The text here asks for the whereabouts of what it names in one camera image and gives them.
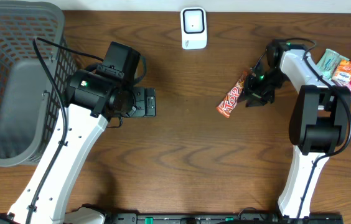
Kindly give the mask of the orange snack bar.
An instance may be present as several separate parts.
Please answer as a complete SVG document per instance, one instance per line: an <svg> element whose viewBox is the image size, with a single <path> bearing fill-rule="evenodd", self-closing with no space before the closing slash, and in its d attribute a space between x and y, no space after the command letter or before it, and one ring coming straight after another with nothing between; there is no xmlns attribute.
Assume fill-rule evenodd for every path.
<svg viewBox="0 0 351 224"><path fill-rule="evenodd" d="M237 100L243 93L243 86L248 75L249 73L247 71L243 71L241 77L235 83L233 88L226 94L221 103L216 107L217 111L224 117L229 118L231 112L237 105Z"/></svg>

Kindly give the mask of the green wipes packet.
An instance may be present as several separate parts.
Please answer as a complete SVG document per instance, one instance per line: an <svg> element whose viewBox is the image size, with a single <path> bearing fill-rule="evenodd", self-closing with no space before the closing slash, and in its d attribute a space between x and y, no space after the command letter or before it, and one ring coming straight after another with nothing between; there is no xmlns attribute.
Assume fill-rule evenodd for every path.
<svg viewBox="0 0 351 224"><path fill-rule="evenodd" d="M318 69L322 72L324 78L331 80L335 69L342 60L349 61L347 57L337 53L332 49L326 49L323 56L316 64Z"/></svg>

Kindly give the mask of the small orange packet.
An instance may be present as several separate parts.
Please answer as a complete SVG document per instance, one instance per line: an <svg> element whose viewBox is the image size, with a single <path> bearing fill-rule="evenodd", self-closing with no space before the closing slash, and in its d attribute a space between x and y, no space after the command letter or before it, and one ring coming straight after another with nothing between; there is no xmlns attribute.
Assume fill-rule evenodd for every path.
<svg viewBox="0 0 351 224"><path fill-rule="evenodd" d="M340 84L348 84L351 81L351 61L342 59L335 69L332 80Z"/></svg>

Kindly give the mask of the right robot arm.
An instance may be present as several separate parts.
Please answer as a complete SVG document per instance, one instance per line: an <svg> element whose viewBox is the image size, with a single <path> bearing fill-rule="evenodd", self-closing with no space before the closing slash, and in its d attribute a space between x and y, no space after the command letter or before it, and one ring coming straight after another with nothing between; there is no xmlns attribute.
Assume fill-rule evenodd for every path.
<svg viewBox="0 0 351 224"><path fill-rule="evenodd" d="M325 79L311 58L305 38L274 39L265 49L269 69L257 62L238 101L247 107L274 103L286 81L298 93L289 122L293 159L278 198L278 223L342 223L342 217L310 214L310 204L325 163L351 140L350 90Z"/></svg>

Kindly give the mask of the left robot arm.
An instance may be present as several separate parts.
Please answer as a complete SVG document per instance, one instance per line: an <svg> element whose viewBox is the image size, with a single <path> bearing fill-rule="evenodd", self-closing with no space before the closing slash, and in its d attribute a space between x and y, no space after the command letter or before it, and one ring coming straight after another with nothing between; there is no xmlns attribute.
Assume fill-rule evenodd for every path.
<svg viewBox="0 0 351 224"><path fill-rule="evenodd" d="M27 184L0 223L105 223L110 216L97 208L66 208L92 146L113 118L156 115L156 91L112 75L77 70L70 77L65 107L55 131Z"/></svg>

